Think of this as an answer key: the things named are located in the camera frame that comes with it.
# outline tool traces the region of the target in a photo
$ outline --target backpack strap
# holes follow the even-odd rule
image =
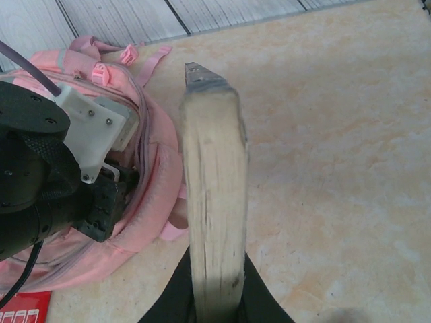
[[[184,200],[187,199],[187,188],[184,184],[181,184],[178,198],[184,199]],[[172,213],[169,218],[174,217],[174,216],[175,216],[174,213]],[[173,241],[173,240],[181,237],[183,234],[185,234],[187,232],[188,232],[188,228],[181,229],[179,227],[176,227],[168,219],[167,222],[165,223],[163,229],[162,229],[162,232],[160,232],[159,237],[162,238],[163,240]]]
[[[99,51],[102,52],[116,52],[122,50],[121,47],[111,46],[105,44],[104,42],[100,42],[94,36],[81,36],[76,38],[69,46],[70,50],[74,50],[75,52],[83,52],[88,47],[94,46]]]
[[[151,75],[154,72],[154,69],[156,68],[159,61],[165,57],[167,54],[169,54],[172,50],[171,46],[161,46],[157,53],[153,54],[149,57],[149,59],[143,64],[142,70],[139,72],[137,77],[135,78],[136,82],[141,86],[144,87],[147,82],[150,80]]]

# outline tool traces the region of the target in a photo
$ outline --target purple cable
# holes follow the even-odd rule
[[[18,52],[14,51],[8,45],[0,40],[0,53],[5,55],[8,59],[18,64],[22,69],[27,71],[33,76],[40,84],[42,84],[52,95],[59,96],[61,89],[56,86],[44,73],[40,71],[36,66],[30,63]]]

